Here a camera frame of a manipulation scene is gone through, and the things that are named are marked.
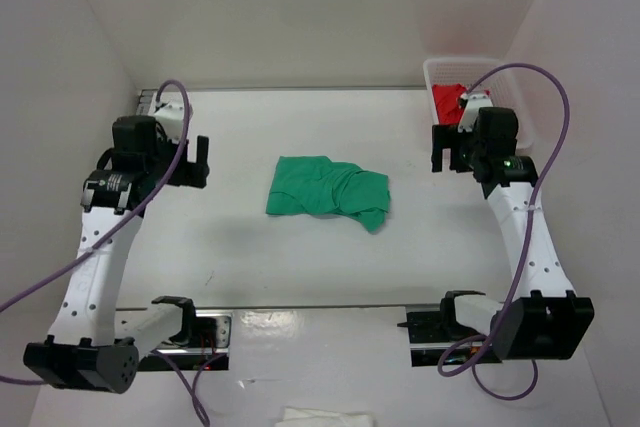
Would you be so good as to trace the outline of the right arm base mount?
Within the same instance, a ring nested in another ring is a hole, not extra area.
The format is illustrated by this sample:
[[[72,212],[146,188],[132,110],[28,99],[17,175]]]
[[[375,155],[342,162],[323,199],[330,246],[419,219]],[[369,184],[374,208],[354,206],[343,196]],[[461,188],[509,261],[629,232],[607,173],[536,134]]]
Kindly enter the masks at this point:
[[[451,344],[470,336],[478,335],[467,327],[447,327],[437,304],[410,306],[406,308],[406,320],[397,324],[408,334],[411,363],[413,367],[436,367],[439,358]],[[457,367],[477,353],[482,341],[465,343],[449,354],[445,367]],[[499,364],[501,361],[490,349],[479,364]]]

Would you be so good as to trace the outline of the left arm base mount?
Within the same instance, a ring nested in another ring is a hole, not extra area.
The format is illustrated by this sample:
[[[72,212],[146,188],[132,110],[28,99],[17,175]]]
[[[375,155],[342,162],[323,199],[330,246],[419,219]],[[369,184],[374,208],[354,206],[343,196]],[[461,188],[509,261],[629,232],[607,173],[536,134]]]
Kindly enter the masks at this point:
[[[166,340],[157,350],[182,371],[226,371],[229,367],[232,319],[231,310],[199,309],[195,327],[186,344]]]

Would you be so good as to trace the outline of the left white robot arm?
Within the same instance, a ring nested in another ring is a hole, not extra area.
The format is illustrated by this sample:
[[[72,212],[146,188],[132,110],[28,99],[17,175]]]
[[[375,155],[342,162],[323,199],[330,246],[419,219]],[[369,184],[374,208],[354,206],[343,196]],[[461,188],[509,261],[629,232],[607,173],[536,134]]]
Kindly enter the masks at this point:
[[[140,361],[164,341],[191,344],[199,322],[191,299],[160,296],[136,320],[117,321],[122,279],[150,201],[165,186],[202,189],[208,140],[189,161],[187,119],[118,118],[113,145],[83,184],[82,235],[60,310],[46,339],[26,346],[24,365],[57,389],[121,394]]]

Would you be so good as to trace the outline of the green tank top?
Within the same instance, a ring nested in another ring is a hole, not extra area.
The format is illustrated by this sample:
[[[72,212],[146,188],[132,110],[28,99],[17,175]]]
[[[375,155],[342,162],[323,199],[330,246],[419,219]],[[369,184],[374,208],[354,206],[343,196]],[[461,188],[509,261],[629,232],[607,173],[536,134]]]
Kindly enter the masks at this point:
[[[342,216],[377,232],[391,210],[389,177],[326,156],[279,158],[267,196],[270,216]]]

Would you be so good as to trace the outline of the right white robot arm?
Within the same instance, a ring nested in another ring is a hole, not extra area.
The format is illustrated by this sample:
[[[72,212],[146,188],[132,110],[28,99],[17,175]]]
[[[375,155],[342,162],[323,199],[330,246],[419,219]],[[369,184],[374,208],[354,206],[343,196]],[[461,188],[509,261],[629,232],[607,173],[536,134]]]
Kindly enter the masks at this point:
[[[478,291],[449,291],[438,328],[451,340],[470,330],[491,340],[500,360],[566,360],[594,319],[590,298],[576,294],[546,224],[534,161],[516,152],[513,110],[482,107],[470,127],[432,129],[432,170],[471,173],[500,228],[512,274],[505,302]]]

